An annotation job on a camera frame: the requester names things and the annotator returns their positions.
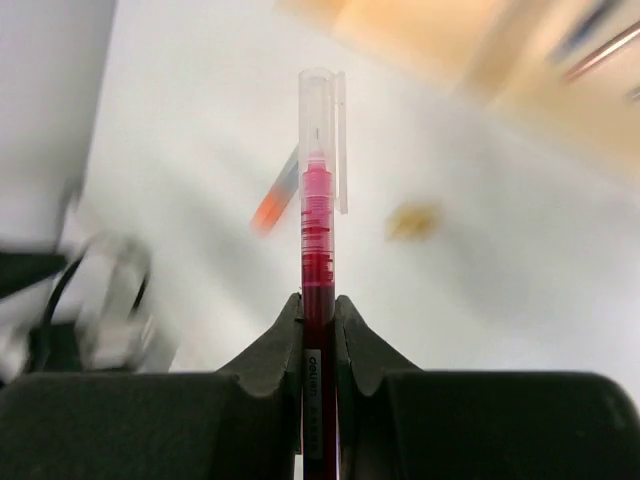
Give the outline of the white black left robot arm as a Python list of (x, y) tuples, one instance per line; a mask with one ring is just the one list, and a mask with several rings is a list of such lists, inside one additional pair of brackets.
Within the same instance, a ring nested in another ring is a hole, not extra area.
[(87, 234), (73, 197), (1, 191), (1, 381), (45, 371), (165, 373), (177, 343), (147, 304), (151, 253), (133, 235)]

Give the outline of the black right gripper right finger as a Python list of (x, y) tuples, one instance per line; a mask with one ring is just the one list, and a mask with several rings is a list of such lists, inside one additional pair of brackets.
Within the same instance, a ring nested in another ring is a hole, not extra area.
[(337, 299), (344, 479), (635, 479), (639, 413), (611, 379), (569, 371), (432, 371)]

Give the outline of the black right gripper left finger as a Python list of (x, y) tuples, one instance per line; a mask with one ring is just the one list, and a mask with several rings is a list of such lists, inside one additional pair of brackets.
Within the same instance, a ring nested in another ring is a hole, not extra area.
[(1, 393), (5, 479), (290, 479), (300, 298), (214, 372), (27, 375)]

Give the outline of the orange highlighter marker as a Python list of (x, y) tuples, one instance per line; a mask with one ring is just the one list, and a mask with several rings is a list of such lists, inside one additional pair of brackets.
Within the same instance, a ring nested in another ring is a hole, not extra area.
[(258, 233), (267, 234), (274, 228), (297, 192), (299, 186), (298, 158), (298, 147), (295, 147), (270, 190), (256, 209), (251, 226)]

